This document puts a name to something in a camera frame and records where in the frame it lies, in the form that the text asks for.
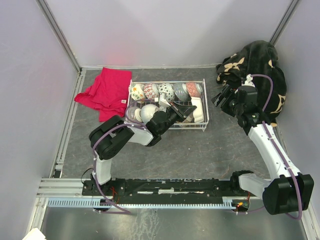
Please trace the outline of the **grey hexagon pattern bowl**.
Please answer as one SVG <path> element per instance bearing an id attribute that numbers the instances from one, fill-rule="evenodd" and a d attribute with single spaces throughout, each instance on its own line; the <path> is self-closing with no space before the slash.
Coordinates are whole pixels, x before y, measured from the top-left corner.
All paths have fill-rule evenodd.
<path id="1" fill-rule="evenodd" d="M 173 85 L 173 90 L 177 98 L 182 102 L 188 102 L 190 100 L 190 95 L 187 90 L 187 86 L 183 82 L 175 83 Z"/>

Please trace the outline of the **red rimmed bowl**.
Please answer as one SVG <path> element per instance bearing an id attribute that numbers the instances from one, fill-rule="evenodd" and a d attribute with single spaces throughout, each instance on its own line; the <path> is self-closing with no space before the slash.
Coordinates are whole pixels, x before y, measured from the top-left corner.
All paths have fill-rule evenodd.
<path id="1" fill-rule="evenodd" d="M 160 94 L 165 94 L 167 102 L 172 102 L 175 99 L 175 92 L 171 83 L 161 83 L 158 85 L 158 91 Z"/>

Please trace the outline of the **white wire dish rack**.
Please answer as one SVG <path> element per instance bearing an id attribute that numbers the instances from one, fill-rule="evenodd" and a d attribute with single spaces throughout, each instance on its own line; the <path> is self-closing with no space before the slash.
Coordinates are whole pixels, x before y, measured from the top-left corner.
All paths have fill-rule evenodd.
<path id="1" fill-rule="evenodd" d="M 206 80 L 203 79 L 203 80 L 178 80 L 178 81 L 146 81 L 146 82 L 133 82 L 131 81 L 130 82 L 130 85 L 129 85 L 129 88 L 131 86 L 132 83 L 139 83 L 139 84 L 148 84 L 148 83 L 154 83 L 154 84 L 162 84 L 162 83 L 169 83 L 169 84 L 176 84 L 176 83 L 187 83 L 187 82 L 195 82 L 195 83 L 198 83 L 201 85 L 202 87 L 202 95 L 200 97 L 201 99 L 201 102 L 202 102 L 202 109 L 203 109 L 203 117 L 204 117 L 204 120 L 203 122 L 200 122 L 200 123 L 194 123 L 194 119 L 193 119 L 193 114 L 191 114 L 188 119 L 190 119 L 190 123 L 174 123 L 169 129 L 170 130 L 175 130 L 175 129 L 182 129 L 182 128 L 185 128 L 187 130 L 191 130 L 191 129 L 195 129 L 195 130 L 202 130 L 204 131 L 206 128 L 207 128 L 207 125 L 209 123 L 209 120 L 210 120 L 210 116 L 209 116 L 209 108 L 208 108 L 208 99 L 207 99 L 207 92 L 206 92 Z M 191 105 L 191 97 L 189 99 L 189 101 L 186 101 L 186 102 L 183 102 L 183 101 L 180 101 L 176 94 L 175 94 L 175 98 L 173 100 L 175 103 L 177 104 L 180 104 L 180 105 Z M 145 105 L 148 105 L 148 104 L 154 104 L 156 106 L 158 106 L 158 103 L 155 102 L 155 99 L 147 99 L 147 97 L 145 98 L 144 102 L 143 103 L 138 103 L 137 101 L 133 100 L 130 96 L 130 92 L 129 92 L 129 97 L 128 97 L 128 103 L 127 103 L 127 106 L 128 107 L 139 107 L 139 108 L 142 108 L 143 106 Z"/>

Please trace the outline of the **blue triangle pattern bowl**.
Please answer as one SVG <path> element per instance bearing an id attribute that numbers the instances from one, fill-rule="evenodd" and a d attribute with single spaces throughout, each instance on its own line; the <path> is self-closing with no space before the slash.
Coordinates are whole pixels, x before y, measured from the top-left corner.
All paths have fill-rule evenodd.
<path id="1" fill-rule="evenodd" d="M 152 100 L 160 96 L 158 85 L 155 83 L 147 83 L 143 85 L 143 92 L 147 99 Z"/>

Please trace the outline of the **floral orange green bowl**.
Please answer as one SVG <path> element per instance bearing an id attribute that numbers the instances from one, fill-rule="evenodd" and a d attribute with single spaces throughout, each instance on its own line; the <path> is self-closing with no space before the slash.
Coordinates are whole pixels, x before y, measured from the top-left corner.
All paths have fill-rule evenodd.
<path id="1" fill-rule="evenodd" d="M 132 83 L 129 87 L 129 93 L 131 98 L 138 103 L 143 103 L 146 99 L 144 92 L 144 85 L 141 83 Z"/>

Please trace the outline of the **purple striped bowl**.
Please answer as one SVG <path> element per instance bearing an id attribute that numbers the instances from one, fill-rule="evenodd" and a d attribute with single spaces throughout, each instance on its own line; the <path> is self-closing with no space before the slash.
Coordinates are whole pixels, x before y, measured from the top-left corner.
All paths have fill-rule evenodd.
<path id="1" fill-rule="evenodd" d="M 131 106 L 125 112 L 126 119 L 132 123 L 142 123 L 141 108 Z"/>

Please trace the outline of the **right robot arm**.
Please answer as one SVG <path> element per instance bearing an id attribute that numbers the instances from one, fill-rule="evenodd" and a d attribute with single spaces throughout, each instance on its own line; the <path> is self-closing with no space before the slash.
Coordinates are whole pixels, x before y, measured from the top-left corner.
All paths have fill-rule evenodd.
<path id="1" fill-rule="evenodd" d="M 310 174 L 302 174 L 282 148 L 267 114 L 258 106 L 257 88 L 243 85 L 233 89 L 225 85 L 212 103 L 237 118 L 238 125 L 262 156 L 270 176 L 270 180 L 265 180 L 252 172 L 242 173 L 229 183 L 231 193 L 240 196 L 248 191 L 263 201 L 270 215 L 286 214 L 301 220 L 303 211 L 309 207 L 314 180 Z"/>

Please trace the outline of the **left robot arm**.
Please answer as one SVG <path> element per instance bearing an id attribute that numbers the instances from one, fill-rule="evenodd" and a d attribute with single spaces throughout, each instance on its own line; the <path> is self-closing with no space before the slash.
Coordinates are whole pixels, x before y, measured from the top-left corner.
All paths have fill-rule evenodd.
<path id="1" fill-rule="evenodd" d="M 152 147 L 176 122 L 182 122 L 197 107 L 172 102 L 166 110 L 156 111 L 146 125 L 126 122 L 115 115 L 89 134 L 93 153 L 93 189 L 99 195 L 106 195 L 111 189 L 112 159 L 127 143 Z"/>

